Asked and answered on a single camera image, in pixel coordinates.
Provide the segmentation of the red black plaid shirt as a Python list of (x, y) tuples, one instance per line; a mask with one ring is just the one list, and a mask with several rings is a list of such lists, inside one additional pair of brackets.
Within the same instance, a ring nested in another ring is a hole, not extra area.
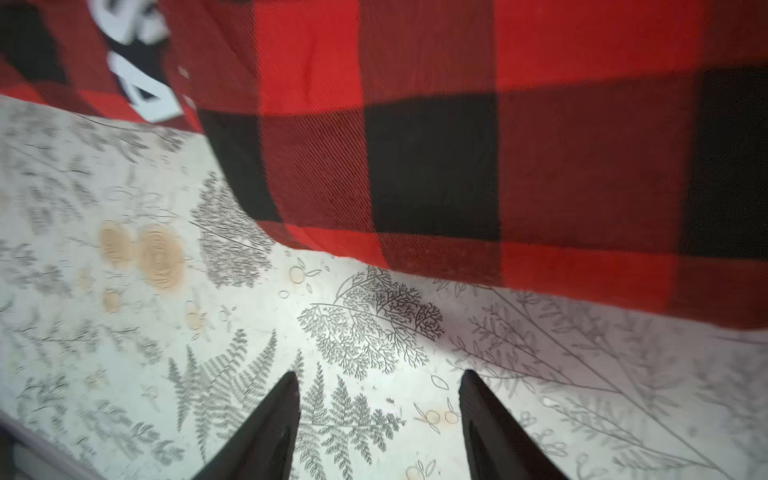
[(5, 1), (1, 91), (203, 134), (290, 247), (767, 325), (763, 1)]

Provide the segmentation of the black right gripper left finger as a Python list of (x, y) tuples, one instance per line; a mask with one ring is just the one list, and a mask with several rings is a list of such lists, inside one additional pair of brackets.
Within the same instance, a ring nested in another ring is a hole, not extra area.
[(289, 371), (195, 480), (289, 479), (300, 416), (299, 380)]

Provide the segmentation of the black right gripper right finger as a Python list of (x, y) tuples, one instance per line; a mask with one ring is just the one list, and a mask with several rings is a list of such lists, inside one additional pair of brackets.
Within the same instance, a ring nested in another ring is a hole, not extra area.
[(473, 370), (462, 375), (459, 405), (472, 480), (566, 480)]

